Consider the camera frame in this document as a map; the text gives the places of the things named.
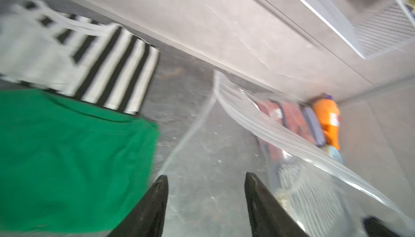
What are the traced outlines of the red shirt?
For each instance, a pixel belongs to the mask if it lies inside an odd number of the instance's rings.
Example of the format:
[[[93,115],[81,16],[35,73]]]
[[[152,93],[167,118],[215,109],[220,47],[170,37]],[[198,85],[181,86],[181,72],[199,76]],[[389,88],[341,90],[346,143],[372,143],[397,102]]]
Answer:
[[[277,123],[315,145],[314,138],[297,103],[268,98],[255,102],[255,104],[259,110]],[[281,161],[288,157],[287,154],[283,154],[280,148],[263,140],[260,140],[260,143],[271,161]]]

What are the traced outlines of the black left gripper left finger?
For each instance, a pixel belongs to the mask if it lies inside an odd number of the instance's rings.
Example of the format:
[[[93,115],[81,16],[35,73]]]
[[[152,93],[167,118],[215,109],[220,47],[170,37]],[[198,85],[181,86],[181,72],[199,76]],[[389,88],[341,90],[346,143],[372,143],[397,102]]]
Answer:
[[[168,177],[161,175],[108,237],[162,236],[168,196]]]

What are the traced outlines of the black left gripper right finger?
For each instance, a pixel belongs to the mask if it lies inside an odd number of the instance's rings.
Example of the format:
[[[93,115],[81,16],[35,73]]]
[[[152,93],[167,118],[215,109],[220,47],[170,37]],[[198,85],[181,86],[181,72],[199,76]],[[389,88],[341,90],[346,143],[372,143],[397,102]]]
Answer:
[[[307,236],[255,173],[246,173],[244,189],[253,237]]]

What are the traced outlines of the green shirt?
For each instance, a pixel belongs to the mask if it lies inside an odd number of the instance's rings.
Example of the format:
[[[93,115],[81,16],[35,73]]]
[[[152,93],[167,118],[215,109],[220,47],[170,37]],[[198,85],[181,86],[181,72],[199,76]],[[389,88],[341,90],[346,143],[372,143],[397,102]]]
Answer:
[[[36,89],[1,92],[1,230],[114,229],[148,188],[158,126]]]

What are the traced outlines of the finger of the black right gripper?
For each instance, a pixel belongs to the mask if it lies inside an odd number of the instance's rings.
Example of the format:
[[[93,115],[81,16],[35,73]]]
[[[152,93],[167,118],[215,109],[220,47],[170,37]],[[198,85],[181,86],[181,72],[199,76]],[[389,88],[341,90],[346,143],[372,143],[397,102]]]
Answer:
[[[364,218],[363,225],[369,237],[400,237],[399,234],[389,229],[383,221],[375,216]]]

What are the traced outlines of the clear plastic vacuum bag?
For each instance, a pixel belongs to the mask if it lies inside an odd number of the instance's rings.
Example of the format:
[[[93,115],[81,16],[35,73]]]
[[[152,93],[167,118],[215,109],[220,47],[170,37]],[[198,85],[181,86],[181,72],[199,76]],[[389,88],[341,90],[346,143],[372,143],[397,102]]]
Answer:
[[[160,169],[165,237],[412,237],[415,222],[319,147],[302,108],[215,72],[201,114]]]

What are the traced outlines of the black white striped tank top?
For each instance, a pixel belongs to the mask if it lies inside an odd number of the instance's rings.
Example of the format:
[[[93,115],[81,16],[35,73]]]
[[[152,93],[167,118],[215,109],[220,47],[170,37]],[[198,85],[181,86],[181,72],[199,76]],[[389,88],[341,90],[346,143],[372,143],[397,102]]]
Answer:
[[[135,115],[159,56],[120,24],[56,11],[43,0],[1,7],[1,79],[10,83]]]

